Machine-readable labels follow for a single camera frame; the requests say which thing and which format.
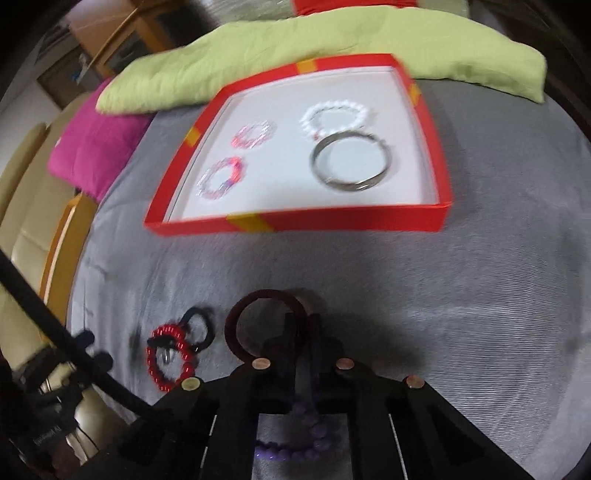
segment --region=brass screw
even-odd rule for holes
[[[185,378],[181,382],[181,388],[187,392],[197,390],[199,387],[201,387],[201,380],[199,380],[197,377]]]
[[[355,366],[355,362],[353,362],[350,358],[343,357],[339,358],[336,361],[336,368],[339,370],[351,370]]]
[[[265,358],[263,356],[260,358],[255,358],[252,361],[252,367],[255,370],[266,370],[270,366],[271,366],[271,361],[268,358]]]
[[[423,388],[425,386],[425,381],[416,375],[409,375],[406,382],[409,388]]]

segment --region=magenta cushion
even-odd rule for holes
[[[153,115],[102,115],[95,110],[104,81],[70,121],[47,168],[100,202],[152,121]]]

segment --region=white beaded bracelet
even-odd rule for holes
[[[355,119],[349,125],[341,125],[338,128],[324,129],[320,125],[319,116],[323,112],[330,110],[344,110],[355,114]],[[360,103],[350,100],[337,100],[335,102],[321,102],[308,108],[300,120],[304,133],[315,141],[320,141],[324,137],[334,135],[346,130],[357,130],[362,128],[367,120],[368,108]]]

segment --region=gray bedsheet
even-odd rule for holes
[[[197,369],[214,379],[239,364],[221,333],[231,305],[258,288],[295,291],[350,355],[391,378],[422,375],[535,478],[561,478],[591,440],[589,145],[552,100],[420,86],[454,193],[443,232],[155,236],[144,215],[200,108],[161,112],[97,212],[72,330],[93,330],[113,376],[153,403],[153,328],[194,304],[214,308],[217,337]],[[281,319],[275,305],[260,309],[264,320],[253,310],[241,331],[253,351]],[[326,462],[306,478],[348,478],[346,456]],[[293,473],[255,464],[256,477],[278,472]]]

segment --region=yellow tape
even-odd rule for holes
[[[299,73],[300,75],[305,73],[312,73],[318,70],[318,65],[316,64],[316,61],[313,59],[299,61],[295,64],[295,66],[297,68],[297,73]]]
[[[201,138],[201,133],[199,133],[199,130],[197,130],[195,127],[191,127],[191,130],[189,130],[185,136],[185,142],[187,142],[189,147],[194,147],[199,138]]]
[[[226,220],[243,232],[273,232],[273,227],[259,217],[258,213],[228,215]]]
[[[417,106],[418,99],[421,97],[421,90],[419,89],[416,83],[413,82],[413,84],[408,89],[408,96],[410,97],[410,102],[412,103],[412,105]]]

